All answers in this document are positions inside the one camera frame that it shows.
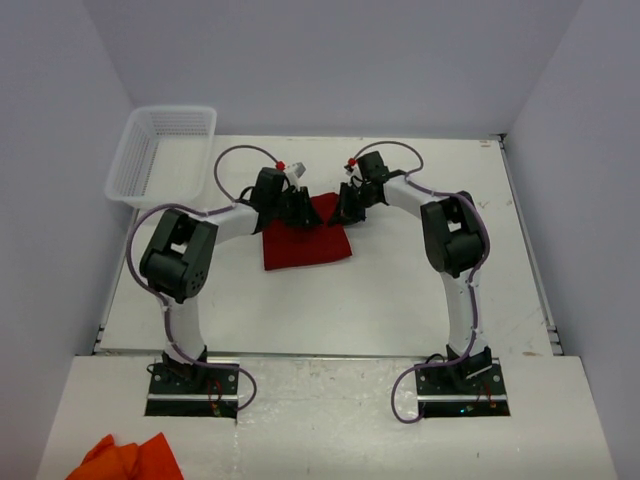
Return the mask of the red t shirt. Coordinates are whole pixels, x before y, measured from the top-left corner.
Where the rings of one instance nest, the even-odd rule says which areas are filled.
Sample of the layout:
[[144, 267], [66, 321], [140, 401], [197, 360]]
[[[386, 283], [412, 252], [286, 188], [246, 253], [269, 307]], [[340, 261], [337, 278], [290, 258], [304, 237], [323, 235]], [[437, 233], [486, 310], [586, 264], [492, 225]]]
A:
[[323, 224], [314, 228], [294, 228], [274, 220], [262, 232], [263, 266], [266, 271], [333, 263], [352, 256], [342, 225], [329, 226], [338, 194], [329, 192], [311, 198]]

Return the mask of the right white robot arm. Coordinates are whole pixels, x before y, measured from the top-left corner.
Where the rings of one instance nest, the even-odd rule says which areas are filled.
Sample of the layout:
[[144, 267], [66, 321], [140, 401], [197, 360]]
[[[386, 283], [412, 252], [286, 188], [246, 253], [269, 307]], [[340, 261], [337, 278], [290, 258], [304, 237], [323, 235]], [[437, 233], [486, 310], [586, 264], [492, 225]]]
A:
[[471, 391], [492, 363], [478, 295], [490, 243], [472, 197], [464, 191], [421, 186], [408, 173], [390, 170], [377, 151], [348, 160], [345, 170], [349, 181], [340, 186], [331, 225], [359, 223], [366, 210], [378, 204], [399, 208], [421, 221], [427, 260], [441, 276], [447, 302], [446, 380], [456, 392]]

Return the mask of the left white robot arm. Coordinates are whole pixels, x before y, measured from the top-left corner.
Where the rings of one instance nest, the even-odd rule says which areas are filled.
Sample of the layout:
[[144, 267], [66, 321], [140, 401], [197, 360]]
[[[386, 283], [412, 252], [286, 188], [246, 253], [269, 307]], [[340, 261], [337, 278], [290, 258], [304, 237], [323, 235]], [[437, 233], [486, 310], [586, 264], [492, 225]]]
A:
[[146, 288], [161, 296], [166, 334], [162, 362], [183, 391], [198, 392], [208, 379], [197, 297], [210, 273], [214, 248], [261, 233], [276, 220], [296, 227], [320, 225], [308, 188], [299, 184], [305, 171], [302, 163], [264, 167], [247, 199], [209, 213], [178, 205], [162, 213], [138, 271]]

